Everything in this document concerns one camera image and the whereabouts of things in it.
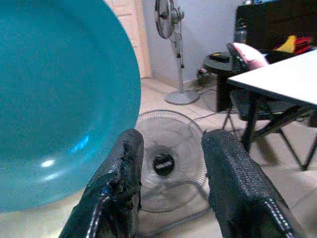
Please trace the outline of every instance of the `standing fan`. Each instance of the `standing fan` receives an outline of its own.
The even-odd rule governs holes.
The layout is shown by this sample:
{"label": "standing fan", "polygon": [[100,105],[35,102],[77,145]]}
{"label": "standing fan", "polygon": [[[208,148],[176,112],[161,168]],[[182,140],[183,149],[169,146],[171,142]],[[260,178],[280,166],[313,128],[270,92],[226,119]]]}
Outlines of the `standing fan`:
{"label": "standing fan", "polygon": [[194,103],[199,99],[199,94],[195,91],[184,91],[183,82],[183,44],[182,44],[182,19],[184,12],[180,7],[175,8],[173,0],[156,0],[155,2],[155,22],[158,34],[163,39],[170,39],[174,36],[176,57],[178,59],[179,68],[179,91],[168,94],[165,101],[175,105],[187,105]]}

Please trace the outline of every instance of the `fan hub label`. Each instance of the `fan hub label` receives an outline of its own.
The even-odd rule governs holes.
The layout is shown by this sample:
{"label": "fan hub label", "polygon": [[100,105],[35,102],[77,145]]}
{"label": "fan hub label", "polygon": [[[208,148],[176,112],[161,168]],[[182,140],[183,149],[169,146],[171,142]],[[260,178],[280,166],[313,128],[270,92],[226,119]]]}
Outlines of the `fan hub label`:
{"label": "fan hub label", "polygon": [[170,154],[161,153],[156,155],[153,161],[153,168],[160,176],[167,176],[172,173],[175,161]]}

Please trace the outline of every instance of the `door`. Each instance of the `door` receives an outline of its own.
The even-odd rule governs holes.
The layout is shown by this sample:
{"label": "door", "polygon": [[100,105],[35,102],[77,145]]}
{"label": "door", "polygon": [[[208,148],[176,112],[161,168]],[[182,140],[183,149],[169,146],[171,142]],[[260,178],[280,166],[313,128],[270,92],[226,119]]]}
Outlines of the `door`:
{"label": "door", "polygon": [[138,60],[140,75],[151,77],[142,0],[104,0],[127,32]]}

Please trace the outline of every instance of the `red item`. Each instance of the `red item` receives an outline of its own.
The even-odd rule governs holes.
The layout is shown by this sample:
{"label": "red item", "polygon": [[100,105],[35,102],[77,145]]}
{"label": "red item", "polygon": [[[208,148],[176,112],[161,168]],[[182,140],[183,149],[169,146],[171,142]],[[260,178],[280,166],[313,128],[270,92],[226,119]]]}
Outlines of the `red item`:
{"label": "red item", "polygon": [[295,41],[295,51],[294,54],[299,55],[309,51],[311,48],[310,37],[300,37]]}

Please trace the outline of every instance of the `yellow item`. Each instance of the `yellow item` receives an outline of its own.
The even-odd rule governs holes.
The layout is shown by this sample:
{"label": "yellow item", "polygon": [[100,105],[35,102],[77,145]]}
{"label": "yellow item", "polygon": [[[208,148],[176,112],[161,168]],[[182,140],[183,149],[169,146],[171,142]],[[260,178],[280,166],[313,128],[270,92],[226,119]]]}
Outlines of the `yellow item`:
{"label": "yellow item", "polygon": [[287,41],[281,45],[279,48],[276,49],[276,51],[283,51],[287,53],[294,53],[295,51],[295,41],[296,41],[296,36],[289,36],[287,38]]}

